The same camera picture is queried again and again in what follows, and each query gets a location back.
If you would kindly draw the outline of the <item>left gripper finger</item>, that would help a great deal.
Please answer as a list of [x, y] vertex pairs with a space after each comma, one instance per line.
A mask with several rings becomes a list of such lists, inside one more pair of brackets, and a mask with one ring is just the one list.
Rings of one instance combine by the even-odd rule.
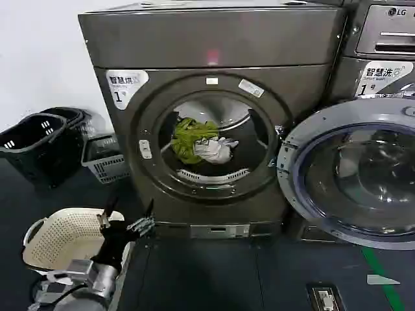
[[153, 230], [155, 226], [155, 220], [152, 215], [153, 208], [154, 200], [151, 199], [144, 216], [127, 226], [126, 233], [128, 238], [142, 238]]
[[110, 196], [104, 206], [104, 210], [101, 214], [98, 214], [98, 222], [100, 229], [107, 229], [110, 227], [110, 217], [114, 212], [119, 201], [118, 195]]

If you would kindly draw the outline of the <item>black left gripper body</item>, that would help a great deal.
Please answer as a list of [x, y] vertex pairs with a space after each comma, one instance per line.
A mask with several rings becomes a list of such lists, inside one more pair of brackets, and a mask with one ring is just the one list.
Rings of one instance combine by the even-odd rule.
[[116, 270], [123, 268], [123, 253], [129, 241], [128, 224], [125, 220], [111, 220], [108, 224], [100, 224], [100, 232], [104, 237], [98, 253], [91, 260], [96, 264], [112, 266]]

